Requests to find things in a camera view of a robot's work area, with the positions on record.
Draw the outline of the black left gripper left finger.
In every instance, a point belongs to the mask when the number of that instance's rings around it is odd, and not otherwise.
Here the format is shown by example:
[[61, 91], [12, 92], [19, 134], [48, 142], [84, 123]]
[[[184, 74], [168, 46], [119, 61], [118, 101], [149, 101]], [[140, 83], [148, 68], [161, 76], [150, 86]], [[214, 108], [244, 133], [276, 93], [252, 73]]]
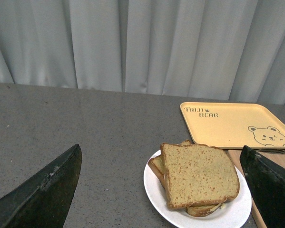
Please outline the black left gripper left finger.
[[78, 184], [82, 152], [75, 144], [0, 199], [0, 228], [61, 228]]

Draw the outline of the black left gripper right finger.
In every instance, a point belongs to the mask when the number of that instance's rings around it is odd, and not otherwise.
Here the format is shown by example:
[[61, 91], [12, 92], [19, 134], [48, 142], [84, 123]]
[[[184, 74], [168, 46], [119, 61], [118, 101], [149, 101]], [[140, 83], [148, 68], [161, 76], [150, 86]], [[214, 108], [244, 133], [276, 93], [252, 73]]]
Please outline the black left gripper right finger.
[[285, 228], [285, 168], [248, 146], [240, 163], [252, 198], [268, 228]]

